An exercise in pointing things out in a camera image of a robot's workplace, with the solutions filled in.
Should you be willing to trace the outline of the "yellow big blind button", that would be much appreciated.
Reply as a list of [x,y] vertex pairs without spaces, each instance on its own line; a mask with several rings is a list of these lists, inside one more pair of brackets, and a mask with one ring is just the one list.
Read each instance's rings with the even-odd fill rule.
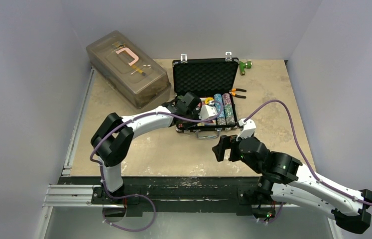
[[209,102],[209,101],[214,101],[214,99],[213,99],[212,97],[207,97],[207,98],[204,99],[204,103],[205,103],[206,105],[208,105],[208,102]]

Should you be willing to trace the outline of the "black poker set case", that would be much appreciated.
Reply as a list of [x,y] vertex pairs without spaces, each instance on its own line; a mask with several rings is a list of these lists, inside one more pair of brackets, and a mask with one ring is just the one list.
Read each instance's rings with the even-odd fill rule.
[[231,52],[226,52],[224,58],[188,59],[186,54],[182,54],[179,60],[173,60],[175,97],[192,92],[204,101],[207,97],[214,98],[215,94],[229,93],[235,118],[234,125],[217,125],[215,119],[213,121],[214,125],[176,127],[177,132],[195,133],[198,139],[209,139],[219,137],[222,131],[238,127],[233,88],[239,69],[239,61],[239,58],[232,57]]

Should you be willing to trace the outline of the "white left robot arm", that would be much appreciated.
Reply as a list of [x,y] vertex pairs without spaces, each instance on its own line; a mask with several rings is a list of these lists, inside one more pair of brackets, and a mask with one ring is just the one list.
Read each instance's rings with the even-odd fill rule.
[[91,139],[90,160],[100,167],[104,198],[112,204],[123,198],[121,163],[132,141],[148,132],[189,122],[191,125],[216,119],[223,102],[212,100],[205,104],[200,97],[187,92],[180,98],[133,116],[109,114]]

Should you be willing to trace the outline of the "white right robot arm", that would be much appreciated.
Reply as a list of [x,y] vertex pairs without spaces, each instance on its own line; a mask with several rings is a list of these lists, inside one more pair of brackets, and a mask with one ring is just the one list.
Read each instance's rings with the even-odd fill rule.
[[367,211],[372,203],[372,191],[354,190],[312,173],[299,159],[282,152],[269,150],[254,135],[252,120],[239,121],[238,135],[222,135],[212,148],[216,160],[241,161],[260,174],[256,188],[248,194],[258,203],[276,201],[307,207],[335,220],[336,225],[354,234],[363,234],[371,225]]

